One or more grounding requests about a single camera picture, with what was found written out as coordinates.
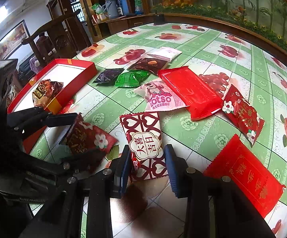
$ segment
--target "plastic bottle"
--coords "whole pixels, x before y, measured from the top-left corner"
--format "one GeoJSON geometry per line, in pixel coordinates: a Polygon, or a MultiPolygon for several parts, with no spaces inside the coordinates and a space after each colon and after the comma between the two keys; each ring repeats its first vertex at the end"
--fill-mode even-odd
{"type": "Polygon", "coordinates": [[[144,10],[143,10],[143,3],[141,0],[135,0],[135,14],[139,15],[139,14],[143,14],[144,10]]]}

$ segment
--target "bamboo mural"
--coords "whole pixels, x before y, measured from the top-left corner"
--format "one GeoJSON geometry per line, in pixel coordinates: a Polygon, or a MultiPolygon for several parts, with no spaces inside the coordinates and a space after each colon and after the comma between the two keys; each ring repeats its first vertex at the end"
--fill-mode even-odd
{"type": "Polygon", "coordinates": [[[152,0],[153,11],[201,15],[254,31],[287,51],[287,0],[152,0]]]}

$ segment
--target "metal bolt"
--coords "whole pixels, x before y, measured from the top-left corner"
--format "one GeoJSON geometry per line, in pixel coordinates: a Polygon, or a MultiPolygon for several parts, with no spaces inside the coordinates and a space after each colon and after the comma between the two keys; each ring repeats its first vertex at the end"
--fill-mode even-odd
{"type": "Polygon", "coordinates": [[[109,169],[109,168],[105,168],[105,169],[103,170],[103,174],[105,174],[106,176],[110,175],[111,172],[112,172],[112,170],[109,169]]]}
{"type": "Polygon", "coordinates": [[[71,165],[70,165],[68,162],[65,162],[65,163],[63,164],[64,170],[69,170],[70,167],[71,167],[71,165]]]}
{"type": "Polygon", "coordinates": [[[230,182],[230,177],[229,176],[223,176],[222,181],[224,182],[230,182]]]}
{"type": "Polygon", "coordinates": [[[75,181],[76,181],[76,178],[75,177],[69,177],[69,178],[67,178],[67,180],[66,180],[69,184],[71,184],[71,183],[74,183],[75,181]]]}
{"type": "Polygon", "coordinates": [[[188,167],[188,168],[186,169],[186,172],[187,172],[188,174],[194,174],[195,171],[196,171],[196,170],[195,170],[193,167],[188,167]]]}

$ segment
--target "shelf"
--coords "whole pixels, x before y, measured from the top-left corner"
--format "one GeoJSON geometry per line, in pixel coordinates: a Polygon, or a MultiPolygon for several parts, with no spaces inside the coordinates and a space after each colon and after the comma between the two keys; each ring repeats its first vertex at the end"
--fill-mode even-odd
{"type": "Polygon", "coordinates": [[[94,26],[96,25],[99,25],[101,23],[110,23],[110,22],[113,22],[113,21],[119,21],[119,20],[128,20],[128,19],[133,19],[133,18],[140,18],[140,17],[143,17],[143,16],[147,16],[147,14],[140,14],[140,15],[135,15],[135,16],[130,16],[130,17],[127,17],[127,16],[121,16],[121,17],[118,17],[118,18],[115,18],[115,19],[112,19],[112,20],[105,20],[105,21],[102,21],[100,23],[96,23],[96,24],[93,24],[94,26]]]}

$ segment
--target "green snack packet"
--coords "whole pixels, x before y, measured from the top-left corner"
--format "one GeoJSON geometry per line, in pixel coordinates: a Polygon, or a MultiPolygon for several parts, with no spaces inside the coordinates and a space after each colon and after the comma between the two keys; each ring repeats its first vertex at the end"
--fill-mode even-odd
{"type": "Polygon", "coordinates": [[[130,70],[118,76],[115,86],[117,87],[139,87],[140,82],[148,77],[149,73],[140,70],[130,70]]]}

